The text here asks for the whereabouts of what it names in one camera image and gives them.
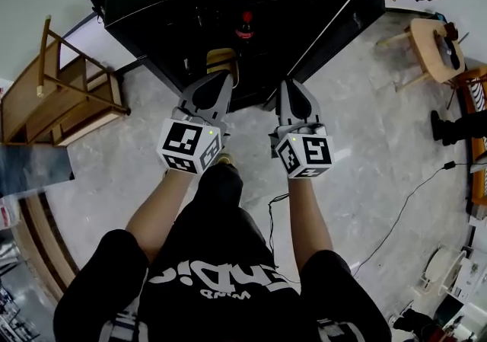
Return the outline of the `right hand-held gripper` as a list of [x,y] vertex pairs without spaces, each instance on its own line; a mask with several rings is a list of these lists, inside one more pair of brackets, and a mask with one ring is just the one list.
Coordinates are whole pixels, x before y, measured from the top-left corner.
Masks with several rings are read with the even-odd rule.
[[321,123],[317,99],[303,84],[281,82],[276,114],[280,126],[270,134],[272,157],[281,161],[288,179],[318,177],[329,170],[334,163],[333,139]]

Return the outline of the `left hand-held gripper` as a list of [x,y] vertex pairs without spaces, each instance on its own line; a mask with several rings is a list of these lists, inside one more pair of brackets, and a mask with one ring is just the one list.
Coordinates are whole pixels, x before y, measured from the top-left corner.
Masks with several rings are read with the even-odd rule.
[[157,153],[176,171],[203,174],[228,137],[224,121],[233,89],[230,72],[212,72],[187,87],[163,122]]

